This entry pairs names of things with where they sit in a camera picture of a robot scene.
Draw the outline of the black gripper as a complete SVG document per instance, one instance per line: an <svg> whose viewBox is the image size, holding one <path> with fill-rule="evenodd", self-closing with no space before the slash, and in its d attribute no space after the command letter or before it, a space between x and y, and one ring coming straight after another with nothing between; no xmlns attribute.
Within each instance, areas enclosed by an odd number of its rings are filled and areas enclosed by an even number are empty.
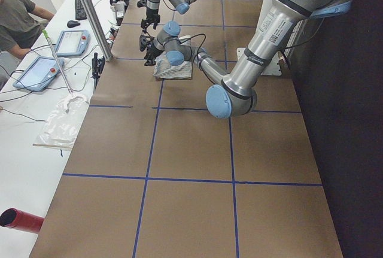
<svg viewBox="0 0 383 258"><path fill-rule="evenodd" d="M163 48L157 48L154 43L147 45L147 52L145 55L145 66L154 66L155 59L163 53Z"/></svg>
<svg viewBox="0 0 383 258"><path fill-rule="evenodd" d="M153 29L157 28L160 23L160 14L158 9L146 9L146 19L141 20L141 28L146 31L148 28L148 22L153 22Z"/></svg>

